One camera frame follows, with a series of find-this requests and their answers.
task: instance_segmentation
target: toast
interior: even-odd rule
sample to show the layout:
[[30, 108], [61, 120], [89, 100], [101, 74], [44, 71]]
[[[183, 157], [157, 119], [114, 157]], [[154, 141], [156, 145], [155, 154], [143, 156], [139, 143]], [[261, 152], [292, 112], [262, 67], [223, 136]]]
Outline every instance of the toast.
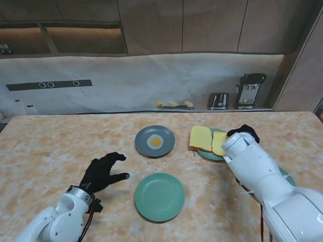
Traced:
[[212, 153], [216, 156], [224, 156], [226, 153], [222, 149], [222, 144], [225, 143], [228, 136], [225, 132], [214, 131], [212, 140]]
[[212, 132], [208, 127], [193, 126], [190, 134], [189, 147], [212, 152]]

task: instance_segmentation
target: marble countertop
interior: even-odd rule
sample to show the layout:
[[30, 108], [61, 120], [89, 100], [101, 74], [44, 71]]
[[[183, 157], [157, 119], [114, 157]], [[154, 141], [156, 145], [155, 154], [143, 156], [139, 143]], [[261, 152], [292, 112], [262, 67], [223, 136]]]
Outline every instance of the marble countertop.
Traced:
[[[13, 241], [42, 209], [56, 206], [78, 185], [94, 158], [118, 151], [127, 156], [112, 172], [131, 177], [97, 193], [104, 206], [85, 241], [260, 241], [260, 208], [236, 183], [225, 163], [188, 148], [192, 126], [225, 131], [248, 124], [298, 186], [323, 190], [323, 124], [310, 112], [150, 113], [19, 116], [0, 134], [0, 241]], [[149, 125], [171, 129], [174, 149], [148, 159], [134, 147]], [[149, 174], [167, 172], [184, 185], [185, 206], [173, 220], [155, 224], [136, 211], [134, 192]]]

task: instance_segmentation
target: wooden cabinet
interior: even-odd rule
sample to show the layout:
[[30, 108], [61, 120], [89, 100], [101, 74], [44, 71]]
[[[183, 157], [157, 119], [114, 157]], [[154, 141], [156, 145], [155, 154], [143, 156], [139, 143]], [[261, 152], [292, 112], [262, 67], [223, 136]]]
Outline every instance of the wooden cabinet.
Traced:
[[182, 51], [182, 0], [118, 0], [129, 54]]
[[323, 16], [309, 34], [274, 111], [313, 112], [323, 98]]
[[48, 27], [47, 30], [61, 53], [125, 53], [119, 28]]
[[0, 43], [8, 44], [14, 54], [50, 53], [39, 28], [0, 29]]
[[55, 0], [0, 0], [0, 13], [7, 21], [63, 19]]
[[249, 0], [239, 52], [291, 53], [316, 0]]
[[183, 51], [237, 51], [247, 0], [184, 0]]
[[117, 0], [56, 0], [64, 20], [120, 21]]

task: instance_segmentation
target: black glove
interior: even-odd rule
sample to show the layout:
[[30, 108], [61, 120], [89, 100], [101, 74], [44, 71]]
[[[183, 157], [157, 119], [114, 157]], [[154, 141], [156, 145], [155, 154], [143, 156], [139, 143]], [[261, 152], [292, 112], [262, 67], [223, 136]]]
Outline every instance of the black glove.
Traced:
[[238, 129], [230, 130], [229, 132], [227, 132], [227, 136], [230, 137], [230, 136], [234, 135], [235, 133], [240, 133], [240, 132], [247, 132], [247, 133], [251, 134], [253, 136], [253, 138], [255, 139], [255, 141], [259, 144], [260, 138], [256, 134], [256, 131], [248, 125], [243, 125]]
[[126, 157], [123, 154], [113, 152], [102, 157], [100, 160], [92, 160], [86, 169], [80, 187], [88, 192], [96, 193], [113, 183], [128, 179], [130, 177], [128, 173], [110, 175], [111, 168], [117, 160], [124, 161]]

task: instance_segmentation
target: gray plate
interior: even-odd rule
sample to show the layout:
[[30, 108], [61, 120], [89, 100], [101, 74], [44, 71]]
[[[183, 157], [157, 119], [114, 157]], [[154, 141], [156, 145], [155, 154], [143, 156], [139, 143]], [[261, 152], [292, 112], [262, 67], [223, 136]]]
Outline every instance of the gray plate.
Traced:
[[[164, 143], [160, 149], [153, 150], [147, 145], [147, 139], [151, 135], [160, 135]], [[167, 129], [164, 126], [159, 125], [152, 125], [143, 128], [139, 133], [136, 135], [135, 138], [135, 146], [136, 149], [143, 155], [150, 156], [150, 157], [158, 157], [167, 154], [172, 150], [175, 145], [175, 136], [173, 132]]]

